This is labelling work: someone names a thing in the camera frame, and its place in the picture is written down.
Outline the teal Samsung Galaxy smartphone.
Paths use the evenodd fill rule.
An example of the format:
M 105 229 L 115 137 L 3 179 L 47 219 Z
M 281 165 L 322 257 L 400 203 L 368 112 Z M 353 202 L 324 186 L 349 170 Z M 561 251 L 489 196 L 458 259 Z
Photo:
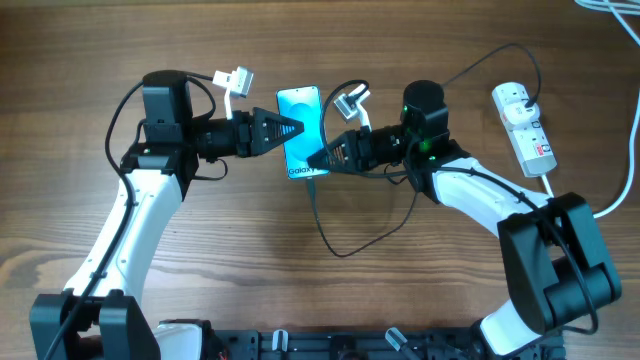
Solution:
M 286 173 L 290 180 L 324 176 L 328 170 L 316 169 L 307 158 L 323 148 L 320 136 L 322 102 L 317 86 L 280 89 L 276 92 L 279 114 L 304 125 L 301 134 L 284 144 Z

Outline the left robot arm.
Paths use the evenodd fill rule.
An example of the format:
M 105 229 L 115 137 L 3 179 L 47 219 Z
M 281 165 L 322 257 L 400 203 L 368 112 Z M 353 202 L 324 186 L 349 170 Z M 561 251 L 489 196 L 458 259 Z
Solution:
M 254 108 L 251 71 L 212 76 L 180 70 L 146 74 L 133 86 L 145 117 L 112 168 L 118 195 L 94 246 L 58 294 L 39 295 L 29 317 L 40 359 L 225 359 L 208 321 L 168 320 L 151 328 L 140 308 L 151 261 L 181 206 L 200 160 L 257 157 L 303 133 L 302 122 Z

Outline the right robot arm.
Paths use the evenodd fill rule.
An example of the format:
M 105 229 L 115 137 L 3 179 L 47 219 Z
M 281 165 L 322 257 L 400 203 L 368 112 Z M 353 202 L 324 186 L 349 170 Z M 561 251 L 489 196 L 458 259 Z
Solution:
M 461 211 L 498 238 L 509 297 L 474 324 L 461 356 L 509 359 L 535 351 L 547 358 L 578 318 L 596 320 L 601 307 L 620 298 L 619 274 L 584 198 L 532 192 L 484 168 L 451 138 L 438 83 L 410 83 L 399 123 L 376 130 L 362 105 L 368 90 L 366 81 L 350 80 L 328 96 L 328 105 L 361 126 L 324 141 L 308 162 L 407 180 L 417 194 Z

